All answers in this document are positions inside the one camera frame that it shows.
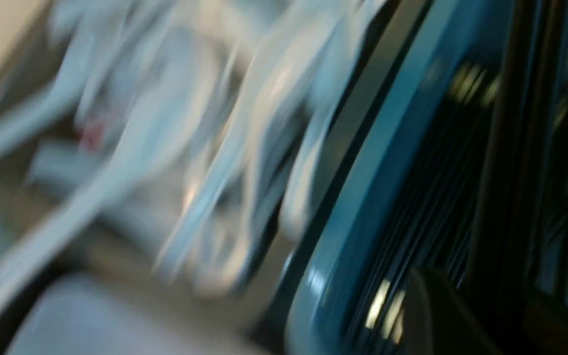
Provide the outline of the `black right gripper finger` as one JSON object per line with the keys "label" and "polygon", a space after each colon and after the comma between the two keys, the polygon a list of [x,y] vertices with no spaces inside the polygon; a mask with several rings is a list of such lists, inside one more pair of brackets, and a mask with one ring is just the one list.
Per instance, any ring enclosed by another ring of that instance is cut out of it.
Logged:
{"label": "black right gripper finger", "polygon": [[406,355],[500,355],[462,295],[433,268],[412,268],[402,344]]}

